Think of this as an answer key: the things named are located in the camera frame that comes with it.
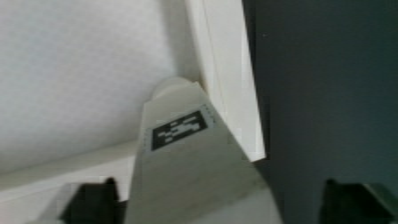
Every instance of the black label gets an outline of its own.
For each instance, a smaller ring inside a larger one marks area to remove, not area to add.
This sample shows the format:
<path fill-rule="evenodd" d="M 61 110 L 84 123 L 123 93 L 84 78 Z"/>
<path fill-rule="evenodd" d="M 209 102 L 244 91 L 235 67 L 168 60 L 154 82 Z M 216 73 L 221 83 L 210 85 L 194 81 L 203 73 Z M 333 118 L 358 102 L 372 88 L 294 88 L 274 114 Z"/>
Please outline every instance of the black label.
<path fill-rule="evenodd" d="M 154 129 L 154 151 L 209 128 L 202 111 Z"/>

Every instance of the white wall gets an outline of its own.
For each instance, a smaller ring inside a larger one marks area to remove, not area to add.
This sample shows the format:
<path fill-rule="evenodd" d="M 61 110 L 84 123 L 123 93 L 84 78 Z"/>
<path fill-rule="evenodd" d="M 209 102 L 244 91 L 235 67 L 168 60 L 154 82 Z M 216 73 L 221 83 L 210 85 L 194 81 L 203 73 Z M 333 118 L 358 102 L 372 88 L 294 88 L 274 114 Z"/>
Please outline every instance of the white wall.
<path fill-rule="evenodd" d="M 184 0 L 6 0 L 0 173 L 138 136 L 166 77 L 198 79 Z"/>

